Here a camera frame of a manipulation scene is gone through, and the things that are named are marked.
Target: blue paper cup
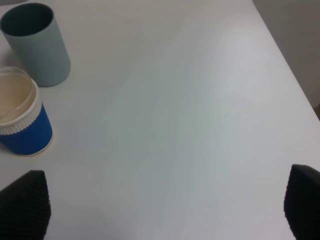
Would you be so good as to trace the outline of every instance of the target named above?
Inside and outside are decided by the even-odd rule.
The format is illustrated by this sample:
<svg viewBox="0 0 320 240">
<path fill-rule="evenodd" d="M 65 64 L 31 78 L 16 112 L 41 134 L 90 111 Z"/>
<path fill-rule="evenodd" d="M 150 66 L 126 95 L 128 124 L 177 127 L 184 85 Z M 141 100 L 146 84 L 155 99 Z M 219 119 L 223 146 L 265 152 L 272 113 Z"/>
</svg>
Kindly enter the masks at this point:
<svg viewBox="0 0 320 240">
<path fill-rule="evenodd" d="M 17 155 L 34 156 L 52 137 L 35 81 L 19 68 L 0 69 L 0 142 Z"/>
</svg>

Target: cup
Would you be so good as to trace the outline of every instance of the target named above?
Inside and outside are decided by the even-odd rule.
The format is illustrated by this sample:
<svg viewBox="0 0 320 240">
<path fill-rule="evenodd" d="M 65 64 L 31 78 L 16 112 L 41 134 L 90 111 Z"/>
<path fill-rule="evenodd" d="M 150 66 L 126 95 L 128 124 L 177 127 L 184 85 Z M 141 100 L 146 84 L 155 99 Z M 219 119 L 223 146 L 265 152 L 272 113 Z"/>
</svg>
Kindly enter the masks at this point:
<svg viewBox="0 0 320 240">
<path fill-rule="evenodd" d="M 53 131 L 35 81 L 22 69 L 0 69 L 0 142 L 21 156 L 44 151 Z"/>
<path fill-rule="evenodd" d="M 70 72 L 70 59 L 53 10 L 41 3 L 26 3 L 7 11 L 0 29 L 39 86 L 63 82 Z"/>
</svg>

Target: gray wall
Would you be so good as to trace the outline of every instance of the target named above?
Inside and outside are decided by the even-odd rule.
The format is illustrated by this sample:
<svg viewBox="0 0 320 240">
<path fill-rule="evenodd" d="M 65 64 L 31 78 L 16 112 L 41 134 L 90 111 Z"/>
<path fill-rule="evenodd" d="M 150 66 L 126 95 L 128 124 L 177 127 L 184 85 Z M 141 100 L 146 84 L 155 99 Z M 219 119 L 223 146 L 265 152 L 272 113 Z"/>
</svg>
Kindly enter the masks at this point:
<svg viewBox="0 0 320 240">
<path fill-rule="evenodd" d="M 320 104 L 320 0 L 253 0 L 304 94 Z"/>
</svg>

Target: white table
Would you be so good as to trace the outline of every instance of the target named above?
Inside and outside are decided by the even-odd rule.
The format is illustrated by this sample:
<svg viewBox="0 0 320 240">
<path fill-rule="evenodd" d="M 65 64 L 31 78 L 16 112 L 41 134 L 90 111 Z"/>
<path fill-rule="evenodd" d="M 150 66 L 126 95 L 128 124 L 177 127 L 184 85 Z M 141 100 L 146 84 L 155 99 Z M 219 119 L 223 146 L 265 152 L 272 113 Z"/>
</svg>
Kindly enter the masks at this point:
<svg viewBox="0 0 320 240">
<path fill-rule="evenodd" d="M 294 239 L 288 177 L 320 169 L 320 123 L 250 0 L 42 2 L 71 73 L 40 90 L 53 143 L 1 150 L 0 187 L 45 171 L 46 240 Z"/>
</svg>

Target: paper cup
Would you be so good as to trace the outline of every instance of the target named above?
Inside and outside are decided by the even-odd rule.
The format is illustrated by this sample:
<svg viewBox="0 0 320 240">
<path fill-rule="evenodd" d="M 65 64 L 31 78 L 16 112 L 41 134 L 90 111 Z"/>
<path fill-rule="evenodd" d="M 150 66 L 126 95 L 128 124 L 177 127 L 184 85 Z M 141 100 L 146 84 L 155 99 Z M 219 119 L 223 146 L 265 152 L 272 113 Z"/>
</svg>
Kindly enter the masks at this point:
<svg viewBox="0 0 320 240">
<path fill-rule="evenodd" d="M 0 142 L 21 156 L 45 150 L 53 131 L 35 81 L 16 67 L 0 69 Z"/>
<path fill-rule="evenodd" d="M 39 86 L 54 86 L 68 77 L 69 55 L 49 6 L 36 2 L 18 5 L 2 16 L 0 30 Z"/>
</svg>

